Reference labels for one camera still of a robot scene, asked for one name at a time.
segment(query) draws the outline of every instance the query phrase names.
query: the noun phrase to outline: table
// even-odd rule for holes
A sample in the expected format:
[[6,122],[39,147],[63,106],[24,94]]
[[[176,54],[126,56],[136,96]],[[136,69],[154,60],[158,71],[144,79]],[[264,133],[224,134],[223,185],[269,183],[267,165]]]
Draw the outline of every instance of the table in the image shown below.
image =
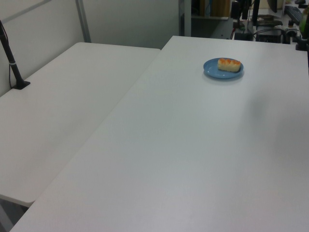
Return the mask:
[[12,232],[306,232],[308,102],[306,52],[172,37]]
[[30,206],[159,53],[77,43],[0,98],[0,198]]

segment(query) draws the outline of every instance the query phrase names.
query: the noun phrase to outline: bread roll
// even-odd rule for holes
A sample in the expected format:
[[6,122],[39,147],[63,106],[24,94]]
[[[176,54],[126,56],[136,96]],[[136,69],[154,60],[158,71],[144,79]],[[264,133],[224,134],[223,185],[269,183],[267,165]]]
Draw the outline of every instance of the bread roll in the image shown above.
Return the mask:
[[218,60],[218,69],[228,72],[238,72],[241,62],[234,59],[220,58]]

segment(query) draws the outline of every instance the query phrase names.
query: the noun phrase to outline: plate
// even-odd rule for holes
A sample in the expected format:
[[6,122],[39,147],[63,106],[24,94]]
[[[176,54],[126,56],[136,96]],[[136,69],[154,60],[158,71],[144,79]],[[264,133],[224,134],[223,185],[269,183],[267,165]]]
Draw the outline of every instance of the plate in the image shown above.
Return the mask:
[[228,72],[228,71],[222,71],[218,69],[218,60],[220,58],[210,59],[204,64],[204,73],[219,79],[231,79],[234,77],[237,77],[242,74],[243,71],[243,65],[240,65],[240,69],[238,72]]

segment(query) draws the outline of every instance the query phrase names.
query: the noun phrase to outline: wall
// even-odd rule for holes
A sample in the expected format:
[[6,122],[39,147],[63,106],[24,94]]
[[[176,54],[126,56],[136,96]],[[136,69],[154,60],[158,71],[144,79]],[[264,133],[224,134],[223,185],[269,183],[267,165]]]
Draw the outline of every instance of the wall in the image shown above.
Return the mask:
[[[230,11],[232,7],[232,0],[229,1],[229,3]],[[192,37],[229,39],[233,29],[233,19],[231,17],[227,20],[192,18],[191,23]]]
[[[3,25],[24,79],[75,43],[84,41],[75,0],[49,1]],[[8,66],[0,45],[0,96],[10,89]]]
[[91,42],[162,49],[179,35],[179,0],[84,0]]
[[[277,0],[277,9],[282,9],[283,0]],[[269,9],[267,0],[260,1],[260,9]]]
[[1,20],[6,21],[7,18],[19,14],[25,10],[31,9],[49,0],[1,0],[0,15]]

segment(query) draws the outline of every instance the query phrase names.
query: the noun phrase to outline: wire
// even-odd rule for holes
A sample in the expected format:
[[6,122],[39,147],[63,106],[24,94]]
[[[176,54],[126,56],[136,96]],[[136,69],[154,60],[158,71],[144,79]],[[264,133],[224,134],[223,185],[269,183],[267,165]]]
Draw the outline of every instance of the wire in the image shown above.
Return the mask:
[[194,14],[199,15],[198,9],[194,8],[193,6],[191,6],[191,13],[192,13],[192,15],[194,15]]
[[209,0],[209,3],[205,9],[205,14],[210,15],[211,14],[211,5],[212,5],[212,0]]
[[232,33],[231,33],[231,36],[230,36],[230,39],[232,40],[233,39],[233,35],[234,35],[234,33],[235,33],[235,28],[233,28],[233,30],[232,30]]
[[253,35],[257,35],[259,33],[267,32],[267,31],[272,31],[272,30],[280,30],[281,32],[284,33],[284,30],[282,30],[282,29],[264,29],[264,30],[259,30],[259,31],[255,32],[255,33],[253,33]]
[[247,28],[248,28],[248,25],[249,25],[250,11],[251,11],[251,8],[252,8],[254,2],[255,2],[255,1],[252,2],[251,6],[250,6],[250,8],[249,8],[248,21],[247,21]]

